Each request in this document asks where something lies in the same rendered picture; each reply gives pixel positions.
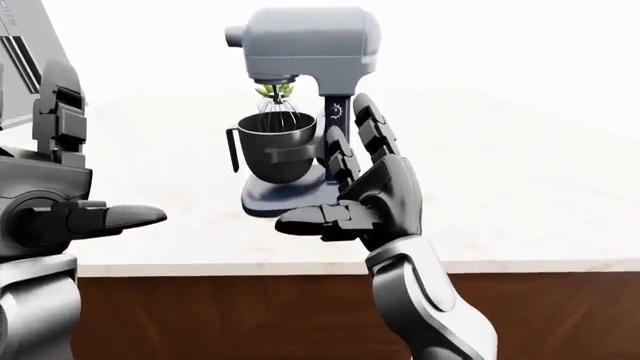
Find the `grey stand mixer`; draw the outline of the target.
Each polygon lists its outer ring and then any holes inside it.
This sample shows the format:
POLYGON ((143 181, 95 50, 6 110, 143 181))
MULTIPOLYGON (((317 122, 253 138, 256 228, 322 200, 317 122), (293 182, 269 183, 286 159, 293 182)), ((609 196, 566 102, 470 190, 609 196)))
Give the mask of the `grey stand mixer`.
POLYGON ((350 110, 349 95, 326 96, 324 110, 319 116, 313 116, 317 121, 313 140, 315 158, 308 173, 295 182, 280 185, 264 182, 251 173, 241 192, 243 210, 254 217, 274 218, 294 208, 336 200, 338 185, 328 170, 326 137, 333 128, 349 136, 350 110))

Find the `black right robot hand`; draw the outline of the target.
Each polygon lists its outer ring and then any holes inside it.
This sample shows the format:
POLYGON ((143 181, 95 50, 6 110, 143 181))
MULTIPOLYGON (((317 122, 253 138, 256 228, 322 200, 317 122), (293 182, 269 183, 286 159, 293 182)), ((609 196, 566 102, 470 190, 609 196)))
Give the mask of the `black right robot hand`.
POLYGON ((327 133, 329 170, 338 183, 335 203, 306 206, 281 215, 275 230, 292 236, 320 236, 323 242, 359 239, 368 251, 422 233, 422 192, 396 137, 372 99, 353 103, 355 125, 372 167, 360 172, 356 155, 336 127, 327 133))

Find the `green potted plant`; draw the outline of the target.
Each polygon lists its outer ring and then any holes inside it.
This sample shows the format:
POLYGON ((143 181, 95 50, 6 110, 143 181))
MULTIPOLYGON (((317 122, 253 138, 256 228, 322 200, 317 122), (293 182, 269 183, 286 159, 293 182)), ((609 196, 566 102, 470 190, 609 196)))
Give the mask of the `green potted plant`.
POLYGON ((263 84, 254 90, 264 98, 274 98, 275 96, 278 98, 289 98, 294 89, 295 86, 285 83, 279 85, 263 84))

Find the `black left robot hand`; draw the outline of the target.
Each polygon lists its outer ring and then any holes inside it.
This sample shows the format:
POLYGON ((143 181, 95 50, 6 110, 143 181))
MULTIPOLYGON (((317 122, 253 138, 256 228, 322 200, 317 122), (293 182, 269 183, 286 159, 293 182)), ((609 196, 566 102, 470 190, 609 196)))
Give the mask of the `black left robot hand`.
POLYGON ((85 98, 75 69, 51 59, 33 103, 35 151, 0 146, 0 262, 63 253, 70 242, 165 221, 153 206, 90 200, 85 98))

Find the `stainless steel appliance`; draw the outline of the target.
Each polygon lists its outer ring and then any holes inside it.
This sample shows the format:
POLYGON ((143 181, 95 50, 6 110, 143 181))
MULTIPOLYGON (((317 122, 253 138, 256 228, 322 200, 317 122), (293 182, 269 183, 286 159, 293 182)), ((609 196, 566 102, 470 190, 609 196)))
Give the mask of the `stainless steel appliance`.
POLYGON ((68 57, 41 0, 0 0, 0 131, 32 121, 42 72, 68 57))

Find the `brown wooden counter cabinet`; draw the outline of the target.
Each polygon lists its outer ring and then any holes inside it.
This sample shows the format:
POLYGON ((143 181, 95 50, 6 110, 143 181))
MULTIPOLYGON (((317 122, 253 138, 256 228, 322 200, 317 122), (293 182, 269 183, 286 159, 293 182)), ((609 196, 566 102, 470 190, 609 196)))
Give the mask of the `brown wooden counter cabinet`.
MULTIPOLYGON (((640 360, 640 273, 454 275, 499 360, 640 360)), ((75 360, 406 360, 365 275, 83 278, 75 360)))

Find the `dark metal mixing bowl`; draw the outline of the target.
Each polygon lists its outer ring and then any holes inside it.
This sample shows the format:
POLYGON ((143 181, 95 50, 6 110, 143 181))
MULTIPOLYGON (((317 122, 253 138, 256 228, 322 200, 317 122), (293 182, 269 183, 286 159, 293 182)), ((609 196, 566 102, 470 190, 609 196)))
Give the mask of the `dark metal mixing bowl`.
POLYGON ((241 119, 225 131, 232 169, 239 170, 237 146, 251 173, 270 184, 287 184, 310 170, 317 121, 306 113, 270 111, 241 119))

